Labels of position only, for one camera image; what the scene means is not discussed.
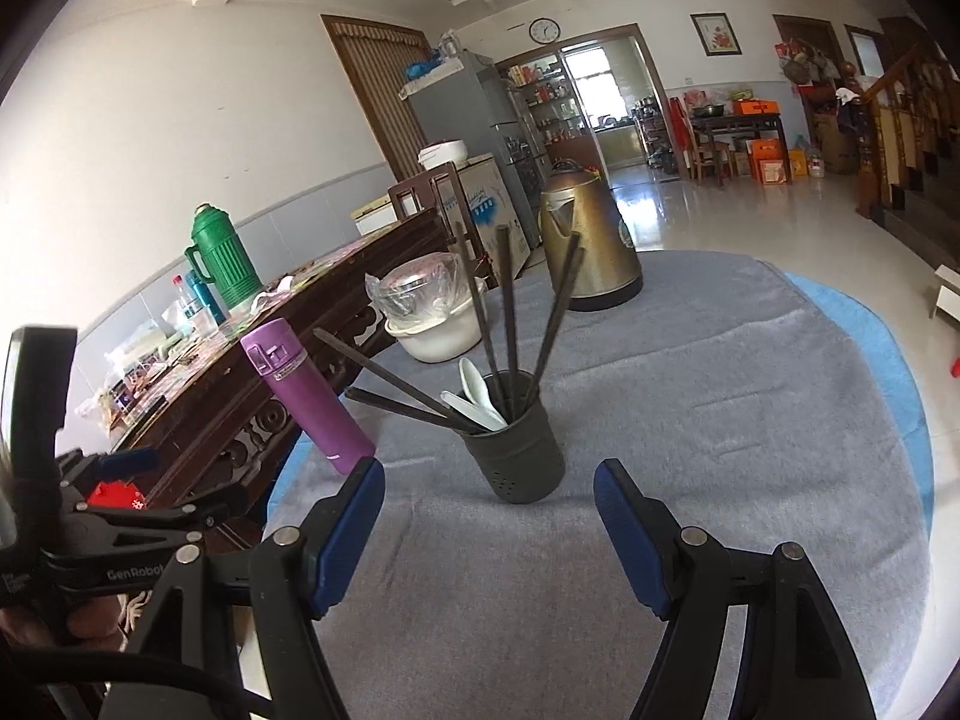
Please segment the person left hand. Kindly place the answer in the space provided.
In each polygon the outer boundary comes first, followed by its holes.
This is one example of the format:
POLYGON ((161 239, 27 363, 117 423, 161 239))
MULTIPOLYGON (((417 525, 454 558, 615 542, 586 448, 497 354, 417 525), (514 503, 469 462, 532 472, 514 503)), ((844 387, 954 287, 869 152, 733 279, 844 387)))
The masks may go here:
POLYGON ((99 596, 65 608, 18 598, 2 608, 2 647, 123 652, 153 593, 99 596))

